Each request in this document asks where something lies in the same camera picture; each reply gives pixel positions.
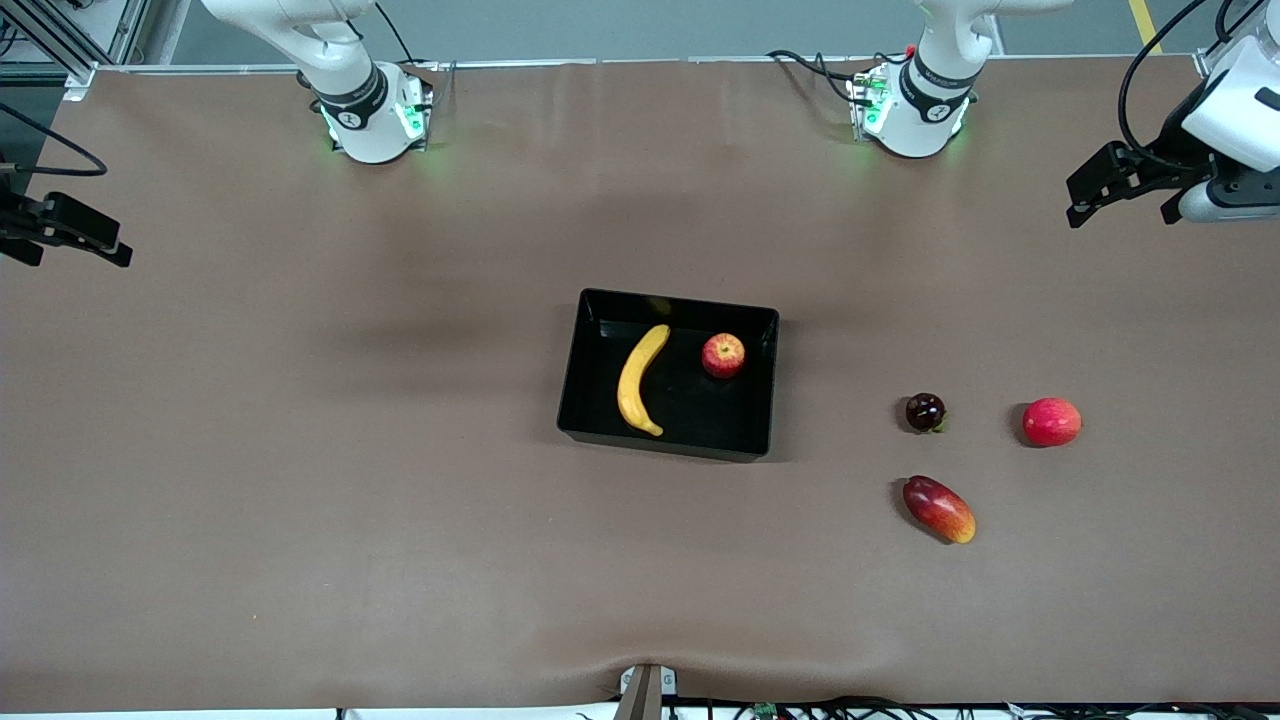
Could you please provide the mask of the black plastic box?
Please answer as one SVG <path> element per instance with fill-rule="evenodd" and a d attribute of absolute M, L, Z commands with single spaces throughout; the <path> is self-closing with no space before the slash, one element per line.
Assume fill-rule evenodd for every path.
<path fill-rule="evenodd" d="M 648 331 L 669 338 L 640 379 L 643 406 L 660 436 L 631 427 L 616 395 L 628 355 Z M 771 450 L 780 313 L 772 307 L 582 290 L 573 322 L 557 427 L 586 443 L 751 462 Z M 707 341 L 742 341 L 745 363 L 719 379 L 703 365 Z"/>

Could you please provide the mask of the red yellow striped apple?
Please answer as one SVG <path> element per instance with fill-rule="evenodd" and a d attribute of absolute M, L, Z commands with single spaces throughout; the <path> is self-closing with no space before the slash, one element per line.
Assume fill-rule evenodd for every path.
<path fill-rule="evenodd" d="M 745 343 L 731 333 L 714 334 L 701 346 L 703 370 L 717 380 L 735 378 L 744 369 L 746 360 Z"/>

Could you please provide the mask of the plain red round peach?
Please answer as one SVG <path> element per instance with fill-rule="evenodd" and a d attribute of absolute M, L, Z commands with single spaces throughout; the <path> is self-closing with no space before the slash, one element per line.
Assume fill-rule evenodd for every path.
<path fill-rule="evenodd" d="M 1037 447 L 1071 443 L 1083 428 L 1078 407 L 1066 398 L 1043 397 L 1028 404 L 1021 414 L 1021 432 Z"/>

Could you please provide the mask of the yellow banana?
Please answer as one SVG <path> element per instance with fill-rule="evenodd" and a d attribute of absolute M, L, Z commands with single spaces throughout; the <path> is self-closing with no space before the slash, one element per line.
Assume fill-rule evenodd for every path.
<path fill-rule="evenodd" d="M 664 429 L 652 418 L 643 400 L 643 380 L 650 365 L 669 340 L 667 324 L 652 327 L 631 348 L 616 388 L 616 402 L 625 423 L 652 437 L 662 437 Z"/>

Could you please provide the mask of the red orange mango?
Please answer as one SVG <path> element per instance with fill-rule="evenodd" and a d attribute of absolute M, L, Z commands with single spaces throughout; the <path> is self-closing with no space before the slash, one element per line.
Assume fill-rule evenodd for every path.
<path fill-rule="evenodd" d="M 970 505 L 947 486 L 924 475 L 909 477 L 902 501 L 923 527 L 952 544 L 968 544 L 977 537 L 977 516 Z"/>

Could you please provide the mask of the large table cover mat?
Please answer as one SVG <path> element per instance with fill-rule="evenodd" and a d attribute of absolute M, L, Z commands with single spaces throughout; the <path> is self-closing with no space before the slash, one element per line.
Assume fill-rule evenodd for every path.
<path fill-rule="evenodd" d="M 996 61 L 902 161 L 773 63 L 461 69 L 385 167 L 291 76 L 100 76 L 56 126 L 110 172 L 60 186 L 133 265 L 0 269 L 0 712 L 568 705 L 645 661 L 1279 701 L 1280 223 L 1070 229 L 1120 72 Z M 769 452 L 561 432 L 588 288 L 777 310 Z M 1071 443 L 1027 441 L 1043 397 Z"/>

